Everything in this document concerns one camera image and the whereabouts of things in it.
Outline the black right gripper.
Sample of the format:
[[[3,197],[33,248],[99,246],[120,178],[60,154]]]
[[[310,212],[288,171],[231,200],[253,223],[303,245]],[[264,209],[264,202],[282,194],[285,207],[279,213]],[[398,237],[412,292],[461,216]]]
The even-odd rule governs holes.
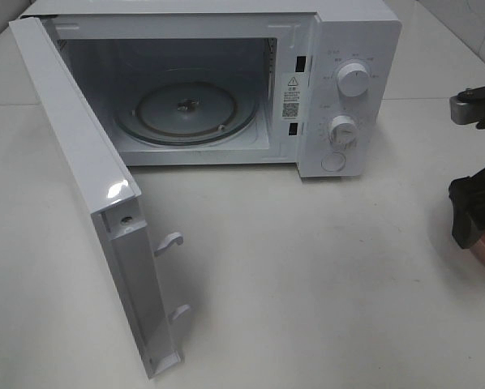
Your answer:
[[[485,168],[449,186],[453,205],[452,235],[461,248],[471,248],[485,234]]]

